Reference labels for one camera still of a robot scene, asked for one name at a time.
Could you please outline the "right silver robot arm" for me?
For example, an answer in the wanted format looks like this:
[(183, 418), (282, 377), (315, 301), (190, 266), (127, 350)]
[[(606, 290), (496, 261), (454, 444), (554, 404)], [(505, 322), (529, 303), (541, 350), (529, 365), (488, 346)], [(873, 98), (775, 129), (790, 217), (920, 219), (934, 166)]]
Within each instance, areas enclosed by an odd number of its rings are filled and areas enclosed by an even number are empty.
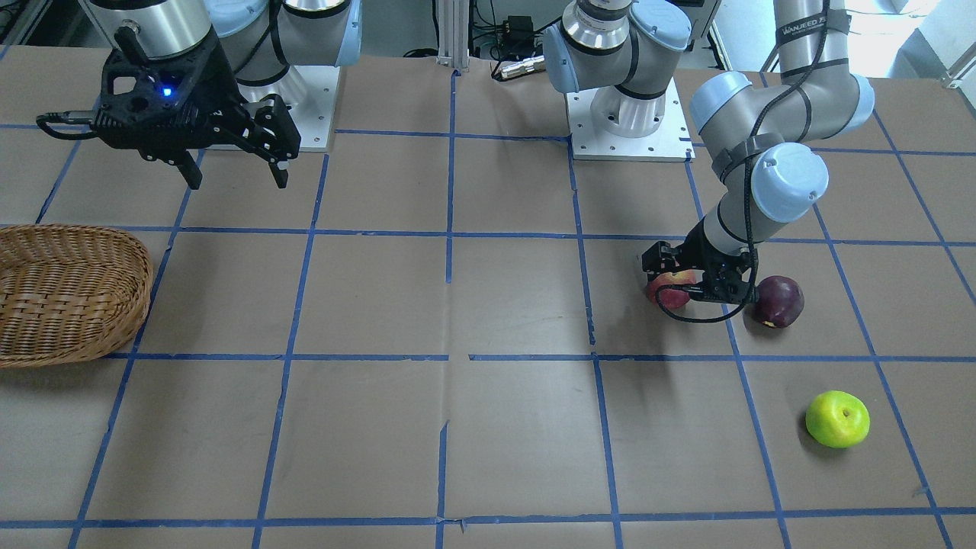
[(192, 190), (193, 149), (229, 146), (268, 164), (279, 188), (310, 139), (299, 68), (354, 65), (359, 1), (84, 1), (112, 46), (81, 123), (105, 145), (177, 167)]

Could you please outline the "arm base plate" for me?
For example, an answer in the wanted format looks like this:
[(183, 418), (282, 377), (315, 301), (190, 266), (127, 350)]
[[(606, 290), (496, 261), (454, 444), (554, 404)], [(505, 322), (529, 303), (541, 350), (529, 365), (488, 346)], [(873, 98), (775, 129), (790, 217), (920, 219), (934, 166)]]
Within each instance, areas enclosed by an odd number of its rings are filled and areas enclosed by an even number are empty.
[(239, 83), (238, 87), (250, 103), (271, 93), (281, 96), (300, 133), (300, 151), (327, 153), (341, 75), (342, 70), (334, 66), (290, 66), (282, 78), (271, 84)]
[(676, 81), (652, 100), (615, 87), (565, 94), (573, 157), (589, 161), (690, 161), (692, 139)]

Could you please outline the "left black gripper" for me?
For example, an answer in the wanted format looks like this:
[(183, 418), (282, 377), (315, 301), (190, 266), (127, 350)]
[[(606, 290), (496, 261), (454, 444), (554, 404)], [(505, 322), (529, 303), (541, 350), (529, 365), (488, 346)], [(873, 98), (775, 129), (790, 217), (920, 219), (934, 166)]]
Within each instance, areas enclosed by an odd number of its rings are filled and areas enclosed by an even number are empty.
[(733, 247), (732, 253), (721, 252), (705, 237), (703, 223), (687, 234), (683, 243), (672, 246), (658, 241), (640, 257), (641, 270), (648, 282), (663, 272), (694, 271), (697, 284), (663, 286), (685, 291), (691, 301), (712, 303), (750, 302), (750, 286), (743, 278), (746, 270), (753, 267), (753, 258), (743, 243)]

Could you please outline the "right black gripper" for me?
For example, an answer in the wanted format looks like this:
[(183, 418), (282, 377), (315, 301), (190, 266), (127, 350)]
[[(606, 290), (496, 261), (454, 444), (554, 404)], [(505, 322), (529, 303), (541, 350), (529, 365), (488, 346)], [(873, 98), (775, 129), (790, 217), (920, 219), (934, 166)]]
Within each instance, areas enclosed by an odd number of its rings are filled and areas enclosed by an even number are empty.
[(268, 163), (276, 187), (288, 185), (289, 161), (302, 136), (282, 96), (246, 103), (220, 39), (207, 34), (186, 53), (150, 59), (136, 35), (121, 34), (102, 66), (95, 135), (115, 149), (136, 149), (176, 167), (189, 190), (202, 171), (189, 149), (237, 145)]

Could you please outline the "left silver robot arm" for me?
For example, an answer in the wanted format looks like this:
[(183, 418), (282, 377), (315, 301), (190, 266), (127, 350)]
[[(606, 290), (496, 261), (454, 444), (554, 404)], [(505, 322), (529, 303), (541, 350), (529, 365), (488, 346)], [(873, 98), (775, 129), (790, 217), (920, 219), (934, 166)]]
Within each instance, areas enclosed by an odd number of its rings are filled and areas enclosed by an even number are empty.
[(683, 243), (660, 241), (641, 257), (649, 284), (667, 272), (700, 272), (697, 284), (676, 286), (695, 301), (756, 301), (756, 247), (827, 189), (826, 164), (809, 140), (854, 130), (874, 110), (872, 85), (850, 72), (843, 1), (777, 1), (774, 12), (780, 84), (761, 89), (741, 72), (722, 72), (695, 91), (686, 111), (668, 90), (692, 24), (673, 3), (571, 2), (541, 39), (579, 152), (637, 153), (663, 125), (686, 118), (697, 129), (725, 194)]

